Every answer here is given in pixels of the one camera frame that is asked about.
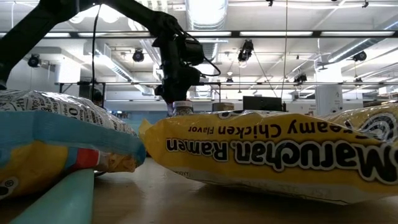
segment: plastic snack bag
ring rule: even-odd
[[[328,118],[230,111],[143,122],[140,137],[189,179],[345,205],[398,195],[397,116],[396,105]]]
[[[0,91],[0,124],[0,200],[78,169],[134,172],[146,156],[126,123],[84,98]]]

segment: robotic arm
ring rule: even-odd
[[[155,94],[167,103],[186,100],[188,89],[199,85],[202,75],[190,66],[203,63],[201,44],[191,39],[173,16],[152,11],[134,0],[40,0],[37,7],[0,40],[0,90],[6,89],[12,68],[55,25],[95,4],[106,4],[148,28],[156,37],[153,46],[160,49],[164,71],[162,85],[155,89]]]

